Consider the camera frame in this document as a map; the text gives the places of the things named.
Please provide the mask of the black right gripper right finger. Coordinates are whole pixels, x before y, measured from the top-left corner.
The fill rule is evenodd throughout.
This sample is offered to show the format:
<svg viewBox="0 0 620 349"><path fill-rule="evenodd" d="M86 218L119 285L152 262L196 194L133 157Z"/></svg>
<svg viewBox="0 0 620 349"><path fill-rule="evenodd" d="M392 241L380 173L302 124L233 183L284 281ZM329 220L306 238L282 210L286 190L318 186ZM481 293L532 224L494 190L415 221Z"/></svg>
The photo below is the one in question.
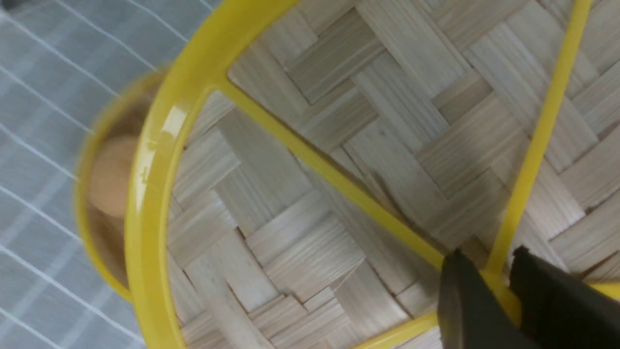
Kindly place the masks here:
<svg viewBox="0 0 620 349"><path fill-rule="evenodd" d="M513 252L510 289L521 302L521 331L542 349L617 349L620 305L560 268Z"/></svg>

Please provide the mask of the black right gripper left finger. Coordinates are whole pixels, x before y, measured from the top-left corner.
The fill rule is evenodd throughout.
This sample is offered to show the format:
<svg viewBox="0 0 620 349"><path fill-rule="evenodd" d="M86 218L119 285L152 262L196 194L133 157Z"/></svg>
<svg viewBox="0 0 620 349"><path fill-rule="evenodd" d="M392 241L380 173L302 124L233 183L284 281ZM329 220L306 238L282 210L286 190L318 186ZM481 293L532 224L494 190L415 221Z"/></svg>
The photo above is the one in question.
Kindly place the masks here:
<svg viewBox="0 0 620 349"><path fill-rule="evenodd" d="M445 349L536 349L502 309L480 272L461 250L441 267L437 307Z"/></svg>

